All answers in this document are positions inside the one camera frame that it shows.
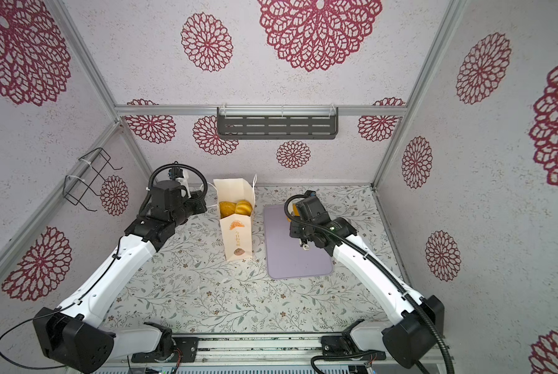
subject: table surface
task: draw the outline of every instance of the table surface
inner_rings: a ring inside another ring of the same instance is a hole
[[[267,274],[262,209],[315,190],[331,217],[345,217],[400,276],[370,186],[256,187],[253,250],[227,262],[215,208],[177,228],[132,277],[105,318],[116,329],[151,321],[174,332],[333,332],[359,318],[386,321],[377,301],[342,264],[329,276],[272,280]],[[216,204],[209,189],[207,205]]]

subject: black wire rack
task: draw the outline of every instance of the black wire rack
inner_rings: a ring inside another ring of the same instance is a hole
[[[94,156],[94,159],[93,159],[92,161],[88,161],[86,158],[89,157],[89,156],[91,156],[91,155],[94,154],[95,152],[97,152],[97,154],[96,154],[96,156]],[[105,161],[104,164],[102,165],[102,167],[101,167],[100,169],[96,169],[96,168],[94,168],[94,166],[93,166],[93,164],[98,160],[98,157],[102,157],[103,160]],[[95,149],[89,151],[89,152],[86,153],[85,155],[81,156],[81,157],[78,159],[78,161],[84,161],[84,162],[86,162],[86,163],[88,164],[88,166],[90,166],[89,168],[87,168],[87,169],[84,171],[84,173],[85,173],[86,171],[88,171],[89,169],[92,169],[92,170],[94,170],[94,171],[96,172],[96,175],[94,176],[94,178],[92,178],[92,180],[90,181],[90,183],[86,183],[86,180],[83,179],[83,178],[81,177],[81,175],[80,175],[80,176],[77,176],[77,175],[66,175],[66,176],[65,176],[65,180],[63,181],[63,192],[62,192],[62,193],[63,193],[63,198],[66,199],[68,202],[72,203],[73,205],[78,205],[78,204],[79,204],[79,205],[83,206],[84,209],[87,210],[87,211],[96,212],[97,209],[90,209],[90,208],[88,208],[86,205],[84,205],[84,203],[81,202],[81,199],[86,195],[86,193],[87,193],[88,191],[91,191],[91,192],[92,192],[94,195],[96,195],[96,196],[100,196],[99,193],[96,193],[96,191],[94,191],[94,190],[92,189],[92,184],[94,183],[94,181],[95,181],[96,179],[98,179],[98,177],[100,177],[100,178],[103,180],[103,182],[106,180],[106,179],[103,177],[103,175],[102,175],[101,173],[102,173],[102,171],[104,170],[104,168],[107,167],[107,165],[110,166],[111,169],[113,169],[113,170],[121,170],[121,169],[123,169],[123,167],[121,167],[121,168],[115,168],[115,167],[111,164],[111,162],[110,162],[110,161],[111,161],[111,156],[104,150],[103,147],[98,147],[98,148],[95,148]],[[72,183],[69,183],[71,186],[70,186],[69,189],[68,189],[68,188],[67,188],[67,187],[68,187],[67,181],[68,181],[69,179],[72,179],[73,182],[72,182]],[[79,198],[76,198],[73,194],[71,194],[71,190],[73,190],[73,188],[75,187],[75,184],[76,184],[77,182],[80,182],[80,183],[82,183],[83,185],[86,186],[86,189],[83,191],[83,193],[81,194],[81,196],[80,196]]]

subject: purple tray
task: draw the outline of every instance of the purple tray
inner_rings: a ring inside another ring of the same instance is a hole
[[[333,261],[322,248],[312,243],[310,250],[300,247],[300,240],[289,236],[289,221],[283,204],[267,205],[263,210],[267,271],[274,280],[329,275]]]

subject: wall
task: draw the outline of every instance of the wall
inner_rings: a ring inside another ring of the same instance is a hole
[[[558,373],[558,1],[470,3],[378,192],[456,372]]]
[[[123,230],[133,221],[144,198],[146,180],[134,163],[125,140],[117,133],[103,147],[110,155],[110,165],[102,171],[103,178],[89,170],[83,177],[101,197],[87,192],[81,205],[69,202],[46,224],[44,231],[18,265],[0,282],[0,335],[42,308],[53,309],[75,291],[96,268],[108,258]],[[103,165],[98,157],[96,169]],[[78,185],[73,195],[79,197],[85,187]],[[7,335],[1,350],[16,362],[27,366],[52,366],[46,359],[31,324],[25,324]],[[0,357],[0,372],[32,372],[17,370]]]
[[[111,122],[44,5],[19,4],[0,5],[0,250]]]
[[[448,1],[288,3],[66,6],[121,104],[404,105]],[[212,117],[128,122],[153,166],[178,160],[210,179],[357,184],[375,176],[397,119],[340,117],[335,140],[290,143],[222,141]]]

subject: paper bag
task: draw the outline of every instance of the paper bag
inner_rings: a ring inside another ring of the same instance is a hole
[[[215,179],[213,183],[217,189],[217,211],[219,212],[219,223],[225,246],[225,258],[227,261],[251,258],[252,219],[254,217],[253,187],[242,178]],[[219,203],[221,201],[237,203],[240,200],[246,200],[252,205],[252,216],[231,214],[228,217],[220,218],[221,209],[219,208]]]

